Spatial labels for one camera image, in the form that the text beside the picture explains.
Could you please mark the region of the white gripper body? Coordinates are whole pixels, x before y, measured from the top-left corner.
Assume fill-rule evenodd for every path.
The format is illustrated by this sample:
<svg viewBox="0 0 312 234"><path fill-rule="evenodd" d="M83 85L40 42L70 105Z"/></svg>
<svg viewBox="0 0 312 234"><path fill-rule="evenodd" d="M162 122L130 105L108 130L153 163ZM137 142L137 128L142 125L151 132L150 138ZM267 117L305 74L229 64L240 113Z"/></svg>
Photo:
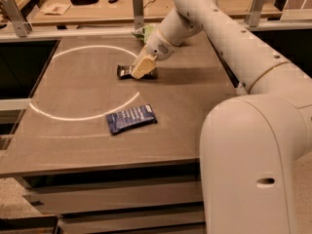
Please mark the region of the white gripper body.
<svg viewBox="0 0 312 234"><path fill-rule="evenodd" d="M149 36L145 51L157 61L168 59L176 51L177 40L172 32L157 28Z"/></svg>

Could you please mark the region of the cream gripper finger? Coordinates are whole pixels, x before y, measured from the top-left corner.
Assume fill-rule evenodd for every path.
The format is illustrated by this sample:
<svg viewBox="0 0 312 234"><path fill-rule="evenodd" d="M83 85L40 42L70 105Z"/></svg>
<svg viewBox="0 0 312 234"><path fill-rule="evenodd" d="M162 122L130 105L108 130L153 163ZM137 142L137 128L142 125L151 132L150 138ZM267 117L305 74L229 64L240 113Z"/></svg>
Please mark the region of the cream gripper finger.
<svg viewBox="0 0 312 234"><path fill-rule="evenodd" d="M156 67L156 57L148 55L138 65L135 66L132 75L134 78L140 79L139 78L140 75L150 72L155 67Z"/></svg>
<svg viewBox="0 0 312 234"><path fill-rule="evenodd" d="M136 59L133 62L133 65L138 65L145 57L147 56L146 47L144 46L140 53L137 55Z"/></svg>

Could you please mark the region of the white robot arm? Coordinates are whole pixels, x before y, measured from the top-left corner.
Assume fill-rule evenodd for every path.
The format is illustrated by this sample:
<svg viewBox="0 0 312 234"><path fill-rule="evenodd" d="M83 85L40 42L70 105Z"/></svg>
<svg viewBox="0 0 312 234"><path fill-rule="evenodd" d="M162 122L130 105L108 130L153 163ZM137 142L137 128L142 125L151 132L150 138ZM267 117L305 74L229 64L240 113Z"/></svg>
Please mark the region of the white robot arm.
<svg viewBox="0 0 312 234"><path fill-rule="evenodd" d="M136 58L133 77L199 31L243 86L209 113L201 131L208 234L297 234L293 162L312 150L312 80L214 0L175 0Z"/></svg>

